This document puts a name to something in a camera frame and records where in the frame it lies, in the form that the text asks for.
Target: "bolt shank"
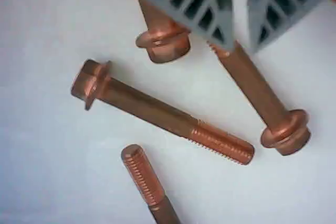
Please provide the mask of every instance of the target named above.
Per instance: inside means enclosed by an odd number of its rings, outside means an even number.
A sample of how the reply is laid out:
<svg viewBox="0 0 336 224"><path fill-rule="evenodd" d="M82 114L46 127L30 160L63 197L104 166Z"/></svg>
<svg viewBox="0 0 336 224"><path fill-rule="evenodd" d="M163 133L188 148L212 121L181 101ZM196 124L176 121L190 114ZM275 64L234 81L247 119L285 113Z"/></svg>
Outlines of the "bolt shank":
<svg viewBox="0 0 336 224"><path fill-rule="evenodd" d="M240 45L218 58L270 129L286 120L289 112Z"/></svg>
<svg viewBox="0 0 336 224"><path fill-rule="evenodd" d="M185 138L190 135L192 128L197 125L197 120L187 113L114 78L110 78L107 81L98 99Z"/></svg>

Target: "screw thread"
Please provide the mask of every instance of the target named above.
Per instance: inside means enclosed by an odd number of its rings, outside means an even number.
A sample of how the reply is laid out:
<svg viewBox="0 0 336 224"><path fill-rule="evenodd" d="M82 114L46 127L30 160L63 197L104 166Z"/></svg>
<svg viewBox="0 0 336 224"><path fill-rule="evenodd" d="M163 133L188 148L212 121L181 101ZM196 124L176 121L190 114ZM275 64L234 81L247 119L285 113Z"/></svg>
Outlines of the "screw thread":
<svg viewBox="0 0 336 224"><path fill-rule="evenodd" d="M201 120L192 129L188 139L241 165L247 165L254 155L254 147L249 143Z"/></svg>
<svg viewBox="0 0 336 224"><path fill-rule="evenodd" d="M219 48L217 45L212 44L210 42L207 42L207 43L210 46L211 50L217 55L217 57L225 58L225 57L230 56L230 52L225 51L224 49Z"/></svg>
<svg viewBox="0 0 336 224"><path fill-rule="evenodd" d="M129 145L122 150L121 158L147 205L161 202L165 193L144 150L139 145Z"/></svg>

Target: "bolt head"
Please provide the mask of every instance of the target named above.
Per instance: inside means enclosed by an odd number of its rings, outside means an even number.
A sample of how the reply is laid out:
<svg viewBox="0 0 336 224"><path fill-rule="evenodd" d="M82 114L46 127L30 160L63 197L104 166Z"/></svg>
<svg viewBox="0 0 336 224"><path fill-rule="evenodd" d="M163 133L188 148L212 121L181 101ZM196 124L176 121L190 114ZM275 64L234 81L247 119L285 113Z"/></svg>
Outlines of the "bolt head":
<svg viewBox="0 0 336 224"><path fill-rule="evenodd" d="M185 28L162 33L145 31L136 39L136 45L146 48L154 63L167 63L186 55L190 50L189 31Z"/></svg>
<svg viewBox="0 0 336 224"><path fill-rule="evenodd" d="M276 131L266 128L261 136L261 144L266 148L276 148L283 155L293 154L302 149L309 141L307 128L308 114L304 110L290 111L289 122Z"/></svg>
<svg viewBox="0 0 336 224"><path fill-rule="evenodd" d="M100 64L94 60L87 60L79 71L71 88L71 94L85 101L85 109L89 110L95 98L103 88L108 75L110 62Z"/></svg>

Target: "bolt tip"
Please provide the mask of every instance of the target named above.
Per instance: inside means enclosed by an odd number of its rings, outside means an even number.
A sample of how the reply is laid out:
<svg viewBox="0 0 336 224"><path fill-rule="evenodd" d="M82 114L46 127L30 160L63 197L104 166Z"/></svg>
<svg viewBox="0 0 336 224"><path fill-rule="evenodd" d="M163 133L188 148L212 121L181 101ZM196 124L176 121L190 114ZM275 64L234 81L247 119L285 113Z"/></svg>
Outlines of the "bolt tip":
<svg viewBox="0 0 336 224"><path fill-rule="evenodd" d="M134 157L136 156L136 154L142 151L143 151L142 147L138 144L128 145L121 151L121 159L125 160L127 158Z"/></svg>

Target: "white surface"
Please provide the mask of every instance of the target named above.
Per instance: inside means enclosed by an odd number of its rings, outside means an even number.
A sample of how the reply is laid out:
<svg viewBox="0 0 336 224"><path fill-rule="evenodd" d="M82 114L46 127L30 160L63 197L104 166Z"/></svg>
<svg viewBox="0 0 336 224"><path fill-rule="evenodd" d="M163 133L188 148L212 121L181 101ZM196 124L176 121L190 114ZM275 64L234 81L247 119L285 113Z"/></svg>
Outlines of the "white surface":
<svg viewBox="0 0 336 224"><path fill-rule="evenodd" d="M135 47L136 0L0 0L0 223L154 223L120 159L131 143L184 224L335 223L335 16L326 1L254 56L285 105L311 115L309 144L282 157L261 147L263 122L201 38L161 66ZM230 163L99 101L86 112L70 87L87 58L251 142L254 160Z"/></svg>

